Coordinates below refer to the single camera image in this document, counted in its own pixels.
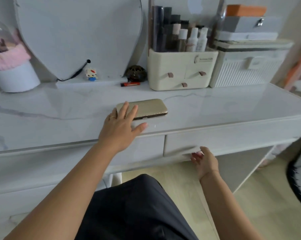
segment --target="orange item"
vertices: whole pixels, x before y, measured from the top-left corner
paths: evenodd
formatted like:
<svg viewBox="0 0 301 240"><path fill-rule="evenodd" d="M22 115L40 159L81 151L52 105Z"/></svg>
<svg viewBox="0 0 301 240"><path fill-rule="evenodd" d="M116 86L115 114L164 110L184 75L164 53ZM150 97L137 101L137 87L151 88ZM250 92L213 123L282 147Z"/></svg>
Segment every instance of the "orange item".
<svg viewBox="0 0 301 240"><path fill-rule="evenodd" d="M226 16L261 17L266 11L267 7L263 6L227 5Z"/></svg>

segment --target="white cap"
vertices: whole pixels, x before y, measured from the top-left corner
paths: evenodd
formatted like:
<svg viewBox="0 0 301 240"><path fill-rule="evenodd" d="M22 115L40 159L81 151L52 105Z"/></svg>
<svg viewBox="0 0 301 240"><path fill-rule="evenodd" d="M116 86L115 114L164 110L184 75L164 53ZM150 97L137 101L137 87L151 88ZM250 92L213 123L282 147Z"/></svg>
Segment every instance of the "white cap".
<svg viewBox="0 0 301 240"><path fill-rule="evenodd" d="M193 28L193 29L191 30L191 35L190 35L190 37L191 37L191 38L197 38L197 36L198 36L198 28Z"/></svg>
<svg viewBox="0 0 301 240"><path fill-rule="evenodd" d="M178 39L180 39L180 40L187 40L187 34L188 34L188 29L181 29L179 31Z"/></svg>
<svg viewBox="0 0 301 240"><path fill-rule="evenodd" d="M181 24L174 24L172 28L172 34L179 35Z"/></svg>
<svg viewBox="0 0 301 240"><path fill-rule="evenodd" d="M207 37L208 28L202 28L200 31L200 38Z"/></svg>

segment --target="black cable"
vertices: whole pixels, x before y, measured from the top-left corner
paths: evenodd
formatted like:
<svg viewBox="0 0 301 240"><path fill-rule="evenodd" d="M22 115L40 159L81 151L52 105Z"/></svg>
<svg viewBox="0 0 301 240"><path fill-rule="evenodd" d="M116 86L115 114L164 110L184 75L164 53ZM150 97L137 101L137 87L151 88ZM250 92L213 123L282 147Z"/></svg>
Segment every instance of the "black cable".
<svg viewBox="0 0 301 240"><path fill-rule="evenodd" d="M84 70L85 66L86 66L88 63L90 63L90 62L91 62L90 60L87 60L86 63L83 65L83 67L80 68L77 72L75 72L75 74L72 75L70 78L68 78L68 79L66 79L66 80L60 80L60 79L57 78L57 80L58 80L58 81L61 81L61 82L64 82L64 81L67 81L67 80L70 80L70 79L73 79L73 78L77 77L77 76Z"/></svg>

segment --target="vanity desk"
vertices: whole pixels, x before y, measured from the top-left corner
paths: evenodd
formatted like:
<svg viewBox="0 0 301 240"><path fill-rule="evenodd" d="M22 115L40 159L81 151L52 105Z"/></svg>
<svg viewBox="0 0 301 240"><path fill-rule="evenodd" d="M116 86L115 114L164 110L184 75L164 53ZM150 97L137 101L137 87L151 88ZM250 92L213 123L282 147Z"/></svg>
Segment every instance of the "vanity desk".
<svg viewBox="0 0 301 240"><path fill-rule="evenodd" d="M168 115L115 156L106 174L190 160L207 146L235 192L272 146L301 137L301 98L272 84L155 92L96 84L44 83L0 94L0 218L30 212L97 142L124 101L162 99Z"/></svg>

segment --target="gold manicure case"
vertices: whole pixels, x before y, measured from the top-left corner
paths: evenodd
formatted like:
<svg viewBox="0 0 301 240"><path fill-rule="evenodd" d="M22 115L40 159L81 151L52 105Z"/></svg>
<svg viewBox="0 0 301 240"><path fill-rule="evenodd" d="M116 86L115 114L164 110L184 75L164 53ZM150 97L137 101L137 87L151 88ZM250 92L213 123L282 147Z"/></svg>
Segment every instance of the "gold manicure case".
<svg viewBox="0 0 301 240"><path fill-rule="evenodd" d="M123 105L124 103L117 104L117 113L120 111ZM138 105L138 111L134 120L165 116L168 113L164 102L158 98L137 102L129 102L127 113L129 113L135 105Z"/></svg>

